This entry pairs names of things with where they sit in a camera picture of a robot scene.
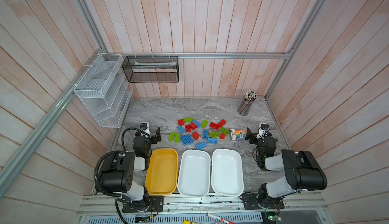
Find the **blue lego brick bottom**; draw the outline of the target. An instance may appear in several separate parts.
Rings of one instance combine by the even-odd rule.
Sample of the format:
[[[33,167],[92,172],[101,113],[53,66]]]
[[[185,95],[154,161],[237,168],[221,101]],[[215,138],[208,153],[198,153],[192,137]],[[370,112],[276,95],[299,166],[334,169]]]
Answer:
[[[201,143],[196,144],[196,149],[197,150],[203,149],[205,147],[207,147],[207,143],[206,142],[201,142]]]

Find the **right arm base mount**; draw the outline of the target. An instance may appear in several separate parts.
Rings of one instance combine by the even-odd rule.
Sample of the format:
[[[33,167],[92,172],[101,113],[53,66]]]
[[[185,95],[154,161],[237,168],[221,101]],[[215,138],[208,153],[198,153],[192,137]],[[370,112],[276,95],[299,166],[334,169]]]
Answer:
[[[244,192],[239,198],[242,200],[245,210],[279,210],[285,208],[282,198],[271,198],[266,194]]]

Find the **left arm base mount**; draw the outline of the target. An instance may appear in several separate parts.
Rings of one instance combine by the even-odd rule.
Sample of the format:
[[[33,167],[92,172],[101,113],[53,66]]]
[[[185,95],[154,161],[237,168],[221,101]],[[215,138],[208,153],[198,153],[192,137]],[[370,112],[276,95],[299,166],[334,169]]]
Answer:
[[[125,203],[122,211],[123,213],[159,213],[163,211],[163,206],[164,196],[145,196],[143,200]]]

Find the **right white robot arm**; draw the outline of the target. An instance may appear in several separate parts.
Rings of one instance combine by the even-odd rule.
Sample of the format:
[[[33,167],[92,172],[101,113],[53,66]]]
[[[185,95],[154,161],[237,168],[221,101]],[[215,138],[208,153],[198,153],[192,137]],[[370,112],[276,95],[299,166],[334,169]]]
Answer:
[[[256,199],[261,208],[275,207],[284,197],[302,190],[327,188],[327,177],[311,152],[283,149],[280,155],[275,153],[278,140],[267,124],[262,124],[257,133],[246,129],[245,140],[255,145],[253,157],[261,170],[284,172],[283,177],[259,188]]]

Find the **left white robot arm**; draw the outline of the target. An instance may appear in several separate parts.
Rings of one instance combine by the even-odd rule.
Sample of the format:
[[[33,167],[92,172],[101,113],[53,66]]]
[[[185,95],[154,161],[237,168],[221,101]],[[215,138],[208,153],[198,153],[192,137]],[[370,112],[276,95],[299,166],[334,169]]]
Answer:
[[[133,139],[133,151],[127,151],[124,135],[128,131],[136,131]],[[137,212],[152,211],[154,206],[148,190],[133,180],[135,171],[147,170],[152,156],[151,146],[162,141],[160,128],[155,135],[146,132],[145,124],[141,128],[127,128],[122,133],[123,150],[114,150],[104,154],[97,162],[94,170],[95,189],[106,196],[115,198],[116,210],[119,202],[123,208],[131,208]]]

